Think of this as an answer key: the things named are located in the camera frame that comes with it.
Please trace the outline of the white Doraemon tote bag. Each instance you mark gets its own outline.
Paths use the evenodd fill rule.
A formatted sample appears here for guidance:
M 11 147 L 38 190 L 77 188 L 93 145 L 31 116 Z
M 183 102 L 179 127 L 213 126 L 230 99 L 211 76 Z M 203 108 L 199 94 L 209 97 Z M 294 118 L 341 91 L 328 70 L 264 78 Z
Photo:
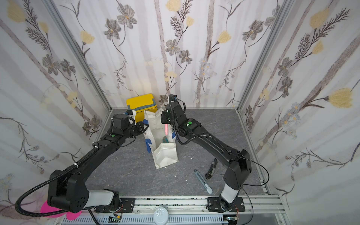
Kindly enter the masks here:
M 161 113 L 163 108 L 156 112 L 144 112 L 144 124 L 149 124 L 149 128 L 144 133 L 147 151 L 151 153 L 155 168 L 160 169 L 179 162 L 176 149 L 176 136 L 171 131 L 169 125 L 169 134 L 165 134 L 165 125 L 161 123 Z M 167 137 L 169 143 L 163 143 L 163 137 Z

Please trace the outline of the grey blue utility knife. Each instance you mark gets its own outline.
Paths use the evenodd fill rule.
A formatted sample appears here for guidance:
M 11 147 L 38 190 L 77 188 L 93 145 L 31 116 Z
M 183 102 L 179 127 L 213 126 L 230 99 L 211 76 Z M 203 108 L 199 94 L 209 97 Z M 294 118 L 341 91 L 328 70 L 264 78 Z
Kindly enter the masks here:
M 198 178 L 198 180 L 200 181 L 200 183 L 203 185 L 203 187 L 205 188 L 206 192 L 208 194 L 212 194 L 213 190 L 212 188 L 209 186 L 209 184 L 207 183 L 206 179 L 199 173 L 198 170 L 194 170 L 194 173 L 196 175 L 196 177 Z

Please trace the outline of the teal art knife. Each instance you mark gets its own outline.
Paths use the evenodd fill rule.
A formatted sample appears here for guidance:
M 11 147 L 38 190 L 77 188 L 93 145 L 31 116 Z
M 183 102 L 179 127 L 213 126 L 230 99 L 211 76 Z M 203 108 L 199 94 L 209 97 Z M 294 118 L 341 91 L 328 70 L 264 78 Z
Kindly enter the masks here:
M 167 139 L 167 137 L 163 137 L 163 143 L 169 143 L 169 141 L 168 141 L 168 139 Z

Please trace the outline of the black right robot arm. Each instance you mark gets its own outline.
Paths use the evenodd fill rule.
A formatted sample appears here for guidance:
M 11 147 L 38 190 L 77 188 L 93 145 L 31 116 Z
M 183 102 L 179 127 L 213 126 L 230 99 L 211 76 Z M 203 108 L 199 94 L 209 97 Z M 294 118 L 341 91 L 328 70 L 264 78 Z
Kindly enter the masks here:
M 186 105 L 179 104 L 176 95 L 169 96 L 166 109 L 161 113 L 161 123 L 169 124 L 175 133 L 179 144 L 186 145 L 194 142 L 211 153 L 224 167 L 223 176 L 225 186 L 221 192 L 214 212 L 228 212 L 232 209 L 234 201 L 252 172 L 251 160 L 246 150 L 238 151 L 222 142 L 197 120 L 187 118 Z

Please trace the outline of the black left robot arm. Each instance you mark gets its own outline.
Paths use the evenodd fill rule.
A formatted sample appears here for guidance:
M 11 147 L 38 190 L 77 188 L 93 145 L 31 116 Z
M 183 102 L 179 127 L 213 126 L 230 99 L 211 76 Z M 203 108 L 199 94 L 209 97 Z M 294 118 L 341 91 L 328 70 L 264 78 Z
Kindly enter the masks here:
M 98 206 L 109 211 L 118 210 L 122 204 L 117 191 L 88 190 L 85 183 L 106 158 L 126 146 L 127 139 L 135 140 L 148 128 L 148 124 L 135 122 L 127 114 L 114 115 L 110 128 L 93 144 L 91 151 L 72 166 L 63 171 L 55 170 L 50 175 L 47 204 L 71 213 Z

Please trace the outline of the yellow plastic box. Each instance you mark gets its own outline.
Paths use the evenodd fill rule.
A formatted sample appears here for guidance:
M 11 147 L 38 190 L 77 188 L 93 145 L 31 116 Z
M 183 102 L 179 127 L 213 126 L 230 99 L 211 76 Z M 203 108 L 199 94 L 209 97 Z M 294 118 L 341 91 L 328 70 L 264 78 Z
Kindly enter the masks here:
M 150 111 L 155 113 L 158 110 L 157 103 L 152 94 L 145 94 L 142 96 L 137 96 L 129 98 L 126 101 L 128 110 L 136 112 L 135 121 L 140 122 L 144 120 L 144 112 Z

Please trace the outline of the white round knob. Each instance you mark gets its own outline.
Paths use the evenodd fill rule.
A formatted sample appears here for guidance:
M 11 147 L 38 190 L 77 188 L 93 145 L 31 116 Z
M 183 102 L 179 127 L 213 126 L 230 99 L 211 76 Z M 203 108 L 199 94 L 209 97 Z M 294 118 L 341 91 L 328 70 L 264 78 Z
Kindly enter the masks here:
M 159 207 L 153 214 L 153 220 L 156 225 L 166 225 L 169 220 L 169 213 L 166 208 Z

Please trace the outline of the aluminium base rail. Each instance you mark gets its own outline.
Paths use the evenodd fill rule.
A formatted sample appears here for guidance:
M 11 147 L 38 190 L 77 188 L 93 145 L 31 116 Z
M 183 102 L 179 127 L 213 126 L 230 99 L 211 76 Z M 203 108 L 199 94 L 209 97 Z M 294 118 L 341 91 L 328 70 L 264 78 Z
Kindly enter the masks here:
M 168 212 L 168 225 L 289 225 L 291 222 L 279 196 L 238 196 L 232 209 L 217 213 L 217 197 L 143 196 L 126 197 L 116 214 L 83 211 L 69 220 L 57 218 L 55 225 L 154 225 L 159 208 Z

